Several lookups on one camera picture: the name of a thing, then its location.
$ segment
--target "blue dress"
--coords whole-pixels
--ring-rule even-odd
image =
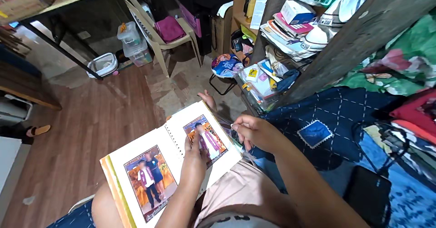
[[[155,183],[158,183],[159,181],[163,180],[163,176],[161,174],[161,170],[159,169],[159,166],[157,165],[159,161],[153,157],[150,162],[145,161],[145,165],[150,168],[151,174],[153,175],[153,179]]]

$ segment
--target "wooden floor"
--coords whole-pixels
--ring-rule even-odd
[[[34,111],[33,124],[52,129],[35,138],[3,228],[47,227],[106,181],[101,157],[163,125],[144,73],[133,66],[103,82],[53,88],[63,109]],[[32,204],[22,203],[32,196]]]

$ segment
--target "plastic chair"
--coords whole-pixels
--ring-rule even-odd
[[[127,7],[130,10],[130,13],[134,17],[136,24],[138,25],[139,29],[141,30],[142,34],[144,35],[147,42],[150,44],[151,48],[153,49],[153,52],[157,58],[157,61],[162,67],[162,70],[166,77],[170,77],[168,74],[168,69],[165,66],[165,60],[164,56],[162,55],[162,50],[171,49],[174,47],[177,47],[181,44],[184,44],[186,42],[191,42],[193,51],[195,53],[195,56],[197,57],[198,64],[201,67],[201,61],[199,57],[199,51],[198,51],[198,45],[197,45],[197,39],[195,37],[195,33],[193,29],[188,25],[188,23],[183,18],[178,18],[177,22],[182,27],[182,29],[185,31],[186,36],[181,37],[177,39],[176,41],[165,43],[161,36],[155,31],[154,29],[154,21],[150,18],[150,16],[144,11],[144,9],[141,7],[139,2],[137,0],[124,0]]]

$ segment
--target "printed photo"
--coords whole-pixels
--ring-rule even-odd
[[[199,116],[188,125],[184,126],[183,129],[191,142],[193,141],[195,130],[199,130],[200,149],[204,149],[208,153],[209,161],[207,163],[207,168],[227,152],[227,148],[224,146],[223,142],[215,133],[215,130],[209,124],[204,115]]]
[[[177,183],[158,146],[130,160],[124,168],[148,222],[166,206]]]

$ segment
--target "photo album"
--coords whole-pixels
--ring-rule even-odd
[[[199,131],[207,150],[206,177],[197,199],[242,159],[229,137],[230,122],[215,117],[203,102],[193,103],[160,128],[100,159],[124,227],[154,227],[180,182],[186,137]]]

